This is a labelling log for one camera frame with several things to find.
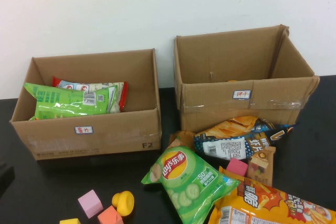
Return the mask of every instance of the green snack bag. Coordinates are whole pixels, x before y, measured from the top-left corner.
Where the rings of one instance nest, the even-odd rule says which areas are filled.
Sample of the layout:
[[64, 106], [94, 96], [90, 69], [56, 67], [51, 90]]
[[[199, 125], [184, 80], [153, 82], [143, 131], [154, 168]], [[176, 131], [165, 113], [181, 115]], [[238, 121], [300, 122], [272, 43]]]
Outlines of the green snack bag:
[[162, 183], [184, 224], [203, 223], [214, 202], [239, 185], [185, 146], [166, 149], [141, 183]]
[[37, 100], [35, 115], [31, 120], [106, 114], [111, 111], [112, 106], [119, 106], [116, 103], [118, 86], [91, 93], [28, 82], [24, 87]]

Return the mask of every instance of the open cardboard box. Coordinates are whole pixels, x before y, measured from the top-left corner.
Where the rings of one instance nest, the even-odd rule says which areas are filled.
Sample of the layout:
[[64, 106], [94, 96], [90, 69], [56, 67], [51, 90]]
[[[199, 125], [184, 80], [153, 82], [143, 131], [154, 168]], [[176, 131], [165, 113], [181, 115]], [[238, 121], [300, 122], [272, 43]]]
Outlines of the open cardboard box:
[[177, 36], [174, 78], [182, 130], [197, 133], [243, 115], [294, 124], [320, 79], [288, 36], [283, 25]]
[[[161, 118], [155, 50], [33, 58], [25, 82], [52, 85], [52, 77], [80, 83], [129, 84], [124, 112], [28, 121], [36, 99], [22, 88], [12, 117], [34, 158], [51, 159], [161, 148]], [[77, 134], [75, 127], [92, 127]]]

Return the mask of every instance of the black table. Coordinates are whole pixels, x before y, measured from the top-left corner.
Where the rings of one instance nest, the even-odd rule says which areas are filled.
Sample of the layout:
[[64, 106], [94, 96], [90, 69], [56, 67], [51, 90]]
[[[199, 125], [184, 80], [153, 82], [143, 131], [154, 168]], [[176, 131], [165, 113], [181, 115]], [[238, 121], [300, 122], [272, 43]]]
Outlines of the black table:
[[[322, 77], [316, 92], [300, 113], [299, 124], [277, 146], [274, 187], [336, 210], [336, 76]], [[160, 90], [163, 137], [180, 127], [174, 90]], [[9, 124], [16, 99], [0, 101], [0, 158], [15, 169], [15, 180], [0, 199], [0, 223], [59, 223], [86, 217], [77, 199], [94, 189], [104, 208], [115, 193], [130, 190], [134, 213], [124, 223], [181, 223], [161, 185], [144, 187], [140, 180], [160, 151], [67, 158], [36, 162]], [[226, 161], [206, 157], [218, 168]]]

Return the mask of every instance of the pink foam cube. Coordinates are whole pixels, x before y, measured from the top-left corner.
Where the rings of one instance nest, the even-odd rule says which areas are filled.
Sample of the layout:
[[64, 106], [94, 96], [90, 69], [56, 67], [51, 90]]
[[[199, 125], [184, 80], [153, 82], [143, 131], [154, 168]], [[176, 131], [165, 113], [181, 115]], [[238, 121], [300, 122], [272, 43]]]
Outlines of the pink foam cube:
[[103, 205], [94, 190], [80, 197], [78, 201], [88, 218], [91, 218], [103, 210]]
[[231, 158], [230, 163], [227, 166], [226, 170], [244, 177], [247, 171], [247, 167], [248, 165], [245, 164], [244, 162], [236, 158]]

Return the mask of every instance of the yellow mushroom-shaped toy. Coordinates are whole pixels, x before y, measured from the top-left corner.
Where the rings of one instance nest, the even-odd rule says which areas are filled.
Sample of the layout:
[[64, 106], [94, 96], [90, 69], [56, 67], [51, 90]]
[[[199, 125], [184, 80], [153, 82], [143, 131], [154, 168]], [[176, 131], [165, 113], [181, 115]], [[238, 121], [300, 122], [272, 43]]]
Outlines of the yellow mushroom-shaped toy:
[[123, 191], [112, 197], [112, 205], [121, 216], [129, 215], [134, 208], [134, 196], [130, 191]]

